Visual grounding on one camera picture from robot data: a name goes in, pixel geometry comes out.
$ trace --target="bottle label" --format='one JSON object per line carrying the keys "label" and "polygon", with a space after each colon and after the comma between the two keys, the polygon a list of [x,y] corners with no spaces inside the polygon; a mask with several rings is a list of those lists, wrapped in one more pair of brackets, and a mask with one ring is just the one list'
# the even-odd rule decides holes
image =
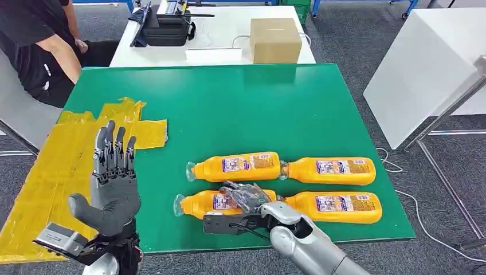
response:
{"label": "bottle label", "polygon": [[244,158],[225,158],[223,159],[223,172],[235,172],[239,170],[272,168],[275,164],[272,155],[260,154],[251,155],[249,161]]}
{"label": "bottle label", "polygon": [[364,174],[370,172],[370,166],[364,159],[355,160],[317,160],[317,171],[319,175],[338,174]]}
{"label": "bottle label", "polygon": [[224,209],[235,209],[238,208],[233,202],[233,199],[226,194],[215,194],[213,196],[213,209],[224,210]]}
{"label": "bottle label", "polygon": [[272,155],[270,154],[250,156],[250,163],[252,164],[253,169],[272,168],[275,166]]}
{"label": "bottle label", "polygon": [[373,211],[375,204],[368,195],[316,196],[318,211]]}
{"label": "bottle label", "polygon": [[248,161],[243,158],[223,159],[223,172],[235,172],[248,169],[250,169],[250,165]]}

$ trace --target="blue metal frame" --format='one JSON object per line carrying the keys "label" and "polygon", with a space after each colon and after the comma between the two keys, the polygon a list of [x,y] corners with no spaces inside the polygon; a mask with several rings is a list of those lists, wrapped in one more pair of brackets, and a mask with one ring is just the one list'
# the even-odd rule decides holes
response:
{"label": "blue metal frame", "polygon": [[[74,4],[126,3],[130,12],[132,13],[134,11],[133,0],[72,0],[72,1],[73,1]],[[203,0],[203,2],[265,2],[265,3],[271,3],[272,6],[277,6],[279,4],[279,0],[205,0],[205,1]]]}
{"label": "blue metal frame", "polygon": [[265,2],[271,3],[272,6],[277,6],[279,0],[202,0],[203,2]]}
{"label": "blue metal frame", "polygon": [[132,0],[72,0],[74,4],[88,4],[88,3],[126,3],[130,12],[134,10],[134,3]]}
{"label": "blue metal frame", "polygon": [[[402,14],[403,19],[407,18],[408,15],[410,14],[411,10],[413,10],[416,7],[416,5],[418,4],[418,0],[386,0],[386,1],[388,1],[389,3],[410,1],[409,8],[407,9],[407,11],[405,13]],[[312,7],[312,16],[314,18],[317,17],[317,15],[318,15],[319,2],[320,2],[320,0],[314,0],[314,5]]]}

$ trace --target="gray carpet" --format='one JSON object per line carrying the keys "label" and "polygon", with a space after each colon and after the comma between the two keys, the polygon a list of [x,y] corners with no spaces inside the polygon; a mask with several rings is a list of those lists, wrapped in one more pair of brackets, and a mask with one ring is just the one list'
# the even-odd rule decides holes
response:
{"label": "gray carpet", "polygon": [[[400,30],[401,14],[407,3],[322,2],[317,19],[308,18],[307,33],[318,62],[339,65],[363,121],[377,147],[387,148],[386,140],[367,106],[362,93]],[[76,7],[81,33],[90,40],[119,38],[128,15],[126,6]],[[442,128],[486,128],[485,116],[454,117]],[[482,184],[486,164],[485,137],[435,137],[426,141],[476,222],[486,230],[486,185]],[[19,146],[0,136],[0,151]],[[475,235],[446,193],[419,148],[410,153],[395,151],[390,160],[404,168],[390,174],[396,189],[414,195],[429,232],[446,243],[474,239]],[[0,159],[1,222],[10,211],[33,158]],[[405,211],[416,231],[411,241],[346,244],[340,247],[373,274],[486,274],[486,267],[468,261],[434,243],[418,224],[414,203],[401,197]],[[486,258],[484,250],[468,253]],[[81,266],[74,262],[47,262],[0,265],[0,274],[76,274]],[[146,257],[141,274],[301,274],[295,266],[271,249],[240,252],[164,254]]]}

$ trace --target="juice bottle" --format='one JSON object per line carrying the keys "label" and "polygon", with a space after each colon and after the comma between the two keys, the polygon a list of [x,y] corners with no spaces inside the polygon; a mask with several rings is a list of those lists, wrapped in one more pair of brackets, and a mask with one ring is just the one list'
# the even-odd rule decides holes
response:
{"label": "juice bottle", "polygon": [[301,192],[285,203],[315,222],[374,223],[382,215],[378,197],[368,192]]}
{"label": "juice bottle", "polygon": [[190,182],[194,179],[209,182],[276,179],[279,175],[280,161],[275,152],[214,156],[198,164],[189,162],[186,167]]}
{"label": "juice bottle", "polygon": [[280,179],[292,178],[304,183],[367,185],[376,177],[373,161],[368,158],[302,158],[281,162]]}
{"label": "juice bottle", "polygon": [[[271,201],[277,200],[277,195],[274,191],[263,191],[268,194]],[[175,196],[174,214],[176,216],[187,214],[202,219],[210,211],[222,213],[223,215],[239,215],[243,213],[230,196],[219,191],[205,190],[189,197],[184,197],[181,194]]]}

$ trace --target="person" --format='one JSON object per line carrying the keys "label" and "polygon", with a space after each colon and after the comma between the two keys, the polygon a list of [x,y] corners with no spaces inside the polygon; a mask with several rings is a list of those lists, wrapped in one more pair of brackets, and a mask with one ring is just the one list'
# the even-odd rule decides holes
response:
{"label": "person", "polygon": [[71,0],[1,0],[0,48],[24,89],[63,108],[83,66],[109,66],[117,41],[82,41]]}

